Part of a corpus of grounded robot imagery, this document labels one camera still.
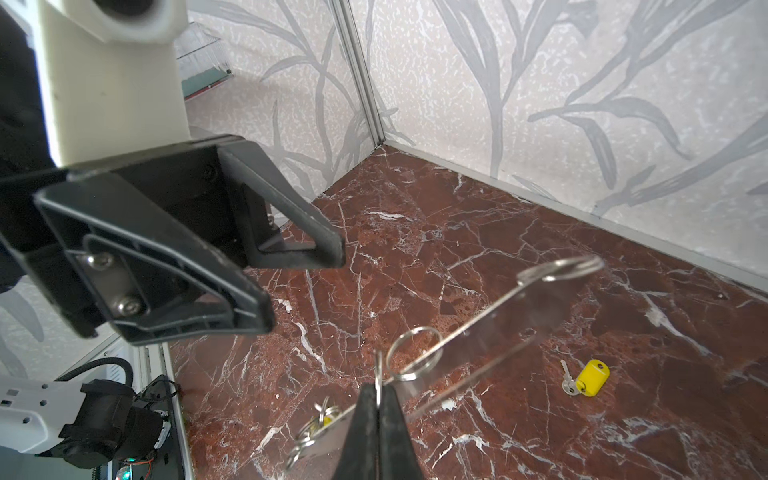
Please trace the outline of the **silver metal key holder plate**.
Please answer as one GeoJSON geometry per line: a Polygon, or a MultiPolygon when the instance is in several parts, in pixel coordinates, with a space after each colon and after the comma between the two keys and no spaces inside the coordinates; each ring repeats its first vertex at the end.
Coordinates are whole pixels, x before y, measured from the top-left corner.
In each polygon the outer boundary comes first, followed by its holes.
{"type": "MultiPolygon", "coordinates": [[[[378,408],[383,387],[392,386],[407,424],[473,387],[551,335],[569,318],[579,292],[604,267],[597,255],[537,265],[518,273],[515,288],[452,333],[443,335],[431,326],[408,330],[387,352],[374,355],[373,380],[367,384],[375,386],[378,408]]],[[[317,431],[317,414],[308,421],[295,437],[286,470],[325,454],[341,456],[355,405],[345,410],[335,406],[338,416],[317,431]]]]}

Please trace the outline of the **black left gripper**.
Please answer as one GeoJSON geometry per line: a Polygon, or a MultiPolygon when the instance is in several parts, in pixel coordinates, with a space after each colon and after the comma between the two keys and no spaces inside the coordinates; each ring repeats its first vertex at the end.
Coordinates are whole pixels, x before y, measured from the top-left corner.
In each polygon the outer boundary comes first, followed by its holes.
{"type": "Polygon", "coordinates": [[[246,264],[341,268],[345,241],[257,143],[219,142],[2,178],[1,290],[29,276],[84,338],[106,323],[133,345],[271,332],[246,264]],[[272,208],[311,241],[285,240],[272,208]]]}

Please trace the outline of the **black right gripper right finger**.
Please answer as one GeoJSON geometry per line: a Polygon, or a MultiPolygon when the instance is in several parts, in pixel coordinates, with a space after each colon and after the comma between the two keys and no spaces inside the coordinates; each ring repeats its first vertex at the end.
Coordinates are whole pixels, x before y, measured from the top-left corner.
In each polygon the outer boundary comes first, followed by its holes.
{"type": "Polygon", "coordinates": [[[397,394],[384,386],[378,408],[378,478],[424,480],[397,394]]]}

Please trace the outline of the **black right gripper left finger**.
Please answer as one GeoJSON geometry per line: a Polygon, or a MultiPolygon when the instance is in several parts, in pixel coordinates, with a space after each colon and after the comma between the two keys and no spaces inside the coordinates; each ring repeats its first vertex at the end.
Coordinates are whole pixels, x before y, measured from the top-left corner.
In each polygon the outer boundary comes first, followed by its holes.
{"type": "Polygon", "coordinates": [[[377,391],[373,384],[362,387],[346,435],[333,480],[378,478],[379,420],[377,391]]]}

